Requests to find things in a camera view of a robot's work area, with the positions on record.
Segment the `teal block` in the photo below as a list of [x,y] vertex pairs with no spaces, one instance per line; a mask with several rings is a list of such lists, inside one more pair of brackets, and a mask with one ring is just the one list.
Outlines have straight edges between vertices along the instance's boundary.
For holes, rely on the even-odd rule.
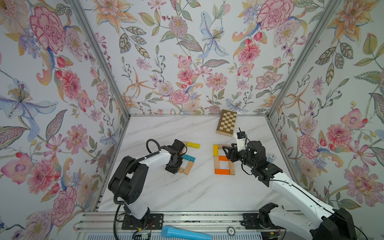
[[182,155],[182,158],[183,158],[184,160],[187,160],[187,161],[190,161],[190,162],[194,162],[194,161],[196,160],[195,157],[189,156],[189,155],[187,155],[187,154]]

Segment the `yellow block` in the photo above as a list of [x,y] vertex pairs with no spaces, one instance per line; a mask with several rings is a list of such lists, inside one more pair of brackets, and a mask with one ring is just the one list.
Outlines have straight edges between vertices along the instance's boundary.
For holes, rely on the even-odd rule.
[[213,145],[213,156],[218,157],[219,156],[219,146]]
[[196,148],[196,149],[199,149],[200,148],[200,144],[196,144],[196,143],[191,143],[191,142],[187,142],[187,147],[191,147],[191,148]]

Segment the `natural wood block diagonal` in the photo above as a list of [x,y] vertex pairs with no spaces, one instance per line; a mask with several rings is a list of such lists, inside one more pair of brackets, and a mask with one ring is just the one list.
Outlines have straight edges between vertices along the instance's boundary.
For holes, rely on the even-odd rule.
[[229,162],[229,170],[230,175],[234,176],[236,174],[235,164],[233,162]]

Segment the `orange block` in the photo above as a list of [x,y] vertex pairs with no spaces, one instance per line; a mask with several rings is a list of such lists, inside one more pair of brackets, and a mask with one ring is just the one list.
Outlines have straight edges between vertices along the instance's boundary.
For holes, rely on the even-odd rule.
[[226,170],[226,169],[215,169],[215,174],[216,175],[231,175],[231,171]]
[[219,156],[219,161],[230,161],[226,156]]

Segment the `natural wood block top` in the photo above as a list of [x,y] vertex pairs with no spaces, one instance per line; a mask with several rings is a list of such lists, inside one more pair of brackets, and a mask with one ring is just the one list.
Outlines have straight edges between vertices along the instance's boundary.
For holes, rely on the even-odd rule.
[[222,149],[223,147],[225,147],[225,148],[232,148],[231,145],[218,145],[219,149]]

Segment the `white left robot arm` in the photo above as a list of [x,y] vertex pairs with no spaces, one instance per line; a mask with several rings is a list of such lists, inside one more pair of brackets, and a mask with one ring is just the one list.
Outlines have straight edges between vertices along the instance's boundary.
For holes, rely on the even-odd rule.
[[124,157],[108,183],[114,204],[123,206],[128,215],[140,221],[150,213],[149,207],[140,200],[147,175],[157,168],[176,174],[188,149],[179,140],[174,140],[172,145],[160,146],[154,139],[147,140],[146,148],[149,154],[144,157]]

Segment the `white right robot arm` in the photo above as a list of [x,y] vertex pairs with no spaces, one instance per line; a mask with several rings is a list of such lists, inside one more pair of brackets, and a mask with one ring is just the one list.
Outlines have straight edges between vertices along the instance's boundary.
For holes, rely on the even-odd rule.
[[282,195],[299,209],[302,216],[289,213],[277,204],[268,203],[259,209],[256,223],[263,229],[282,227],[305,240],[356,240],[357,228],[352,215],[335,209],[309,194],[281,168],[269,162],[260,141],[250,141],[245,132],[236,134],[236,143],[224,146],[231,162],[240,162],[251,169],[250,175],[266,187]]

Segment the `blue poker chip stack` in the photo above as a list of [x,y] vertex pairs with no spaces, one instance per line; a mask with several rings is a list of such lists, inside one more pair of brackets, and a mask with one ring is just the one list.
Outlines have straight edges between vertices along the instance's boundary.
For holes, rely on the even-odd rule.
[[267,161],[273,163],[276,158],[277,156],[275,154],[269,154],[269,156],[267,157]]

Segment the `wooden chessboard box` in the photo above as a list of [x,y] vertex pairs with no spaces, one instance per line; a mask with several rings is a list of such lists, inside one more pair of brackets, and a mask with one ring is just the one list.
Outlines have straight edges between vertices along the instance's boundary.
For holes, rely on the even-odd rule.
[[228,137],[232,137],[236,126],[237,113],[222,110],[216,133]]

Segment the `blue microphone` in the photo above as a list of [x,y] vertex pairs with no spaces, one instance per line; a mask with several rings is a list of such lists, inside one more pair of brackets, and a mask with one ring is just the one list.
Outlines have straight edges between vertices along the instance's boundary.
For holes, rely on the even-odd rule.
[[164,226],[162,228],[161,235],[164,238],[180,238],[185,240],[211,240],[212,239],[212,236],[204,233],[176,229],[170,226]]

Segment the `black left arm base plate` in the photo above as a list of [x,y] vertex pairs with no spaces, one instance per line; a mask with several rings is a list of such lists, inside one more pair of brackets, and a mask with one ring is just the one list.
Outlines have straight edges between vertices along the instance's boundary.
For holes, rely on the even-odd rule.
[[123,219],[122,230],[139,230],[147,227],[149,230],[161,230],[164,224],[164,214],[146,213],[139,220],[132,215],[126,215]]

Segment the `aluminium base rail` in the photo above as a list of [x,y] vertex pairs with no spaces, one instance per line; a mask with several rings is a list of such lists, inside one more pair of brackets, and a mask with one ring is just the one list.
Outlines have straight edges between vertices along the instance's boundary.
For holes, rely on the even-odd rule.
[[[293,220],[298,220],[298,227],[306,227],[309,230],[315,229],[315,225],[307,220],[299,211],[288,211],[282,215],[283,211],[278,211],[279,222],[276,227],[264,229],[260,225],[254,224],[248,226],[249,220],[243,217],[244,212],[164,212],[161,220],[155,221],[154,225],[147,228],[147,231],[160,231],[160,227],[171,226],[177,229],[185,229],[195,232],[223,232],[232,227],[236,232],[268,232],[284,230],[287,224],[283,220],[290,221],[293,226]],[[113,212],[95,212],[83,214],[80,222],[74,225],[76,233],[80,232],[113,232],[113,227],[120,232],[134,232],[138,228],[125,223],[123,215],[119,215],[114,223],[115,214]]]

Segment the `aluminium right corner post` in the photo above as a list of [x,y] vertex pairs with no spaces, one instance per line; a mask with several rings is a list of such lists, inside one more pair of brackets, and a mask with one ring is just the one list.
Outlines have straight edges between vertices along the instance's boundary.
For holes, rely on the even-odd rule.
[[308,42],[305,44],[303,50],[300,52],[297,62],[294,64],[292,70],[290,71],[286,81],[283,84],[282,89],[280,90],[279,94],[277,95],[276,100],[274,101],[274,104],[268,111],[268,113],[265,115],[267,120],[271,120],[272,117],[278,112],[278,108],[283,102],[288,90],[290,89],[291,85],[293,84],[294,80],[296,79],[298,73],[300,72],[301,68],[305,65],[306,60],[308,59],[310,53],[312,50],[315,49],[315,46],[323,33],[323,31],[326,28],[326,25],[328,21],[333,16],[335,9],[338,7],[337,1],[331,0],[327,2],[327,5],[325,6],[322,15],[320,16],[318,22],[315,25],[315,28],[313,30],[312,36],[309,38]]

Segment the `aluminium corner post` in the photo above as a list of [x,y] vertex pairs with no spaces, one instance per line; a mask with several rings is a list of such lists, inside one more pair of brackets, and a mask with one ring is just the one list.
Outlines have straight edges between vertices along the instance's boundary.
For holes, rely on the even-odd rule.
[[271,120],[272,117],[278,112],[278,108],[283,102],[288,90],[290,89],[291,85],[293,84],[294,80],[296,79],[298,73],[300,72],[301,68],[305,65],[306,60],[308,59],[310,53],[312,50],[315,49],[315,46],[323,33],[323,31],[326,28],[326,25],[328,21],[333,16],[335,9],[338,7],[337,1],[331,0],[327,2],[327,5],[325,6],[322,15],[320,16],[318,22],[315,25],[315,28],[313,30],[312,36],[309,38],[308,42],[305,44],[303,50],[300,52],[297,62],[294,64],[292,70],[290,71],[286,81],[283,84],[282,89],[280,90],[279,94],[277,95],[276,100],[274,101],[274,104],[268,111],[268,113],[265,115],[267,120]]
[[99,42],[97,40],[97,37],[90,25],[90,22],[86,16],[85,10],[83,9],[80,1],[74,1],[74,0],[69,0],[69,4],[73,9],[73,12],[76,15],[77,20],[79,21],[80,25],[82,28],[85,30],[85,36],[87,37],[91,49],[95,53],[95,58],[100,64],[100,68],[102,69],[103,73],[106,76],[107,82],[110,84],[110,87],[112,89],[113,94],[115,95],[115,98],[118,102],[118,105],[120,107],[121,112],[123,115],[130,120],[131,115],[129,113],[129,110],[126,107],[126,104],[124,102],[124,99],[121,95],[121,92],[119,91],[119,88],[117,86],[117,83],[114,79],[113,73],[111,68],[108,65],[107,60],[104,57],[103,51],[99,45]]

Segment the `aluminium left corner post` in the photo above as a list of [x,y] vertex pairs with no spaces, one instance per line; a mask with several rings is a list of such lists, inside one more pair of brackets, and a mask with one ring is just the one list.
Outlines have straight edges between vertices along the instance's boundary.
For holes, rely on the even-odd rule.
[[108,65],[107,60],[104,57],[103,51],[99,45],[99,42],[97,40],[97,37],[90,25],[90,22],[86,16],[85,10],[83,9],[80,1],[74,1],[74,0],[69,0],[69,4],[73,9],[73,12],[76,15],[77,20],[79,21],[80,25],[82,28],[85,30],[85,36],[87,37],[91,49],[95,53],[95,58],[100,64],[100,68],[102,69],[103,73],[106,76],[107,82],[110,84],[110,87],[112,89],[113,94],[115,95],[115,98],[118,102],[118,105],[120,107],[121,112],[123,115],[130,120],[131,115],[129,113],[129,110],[126,107],[126,104],[124,102],[124,99],[121,95],[121,92],[119,91],[119,88],[117,86],[117,83],[114,79],[113,73],[111,68]]

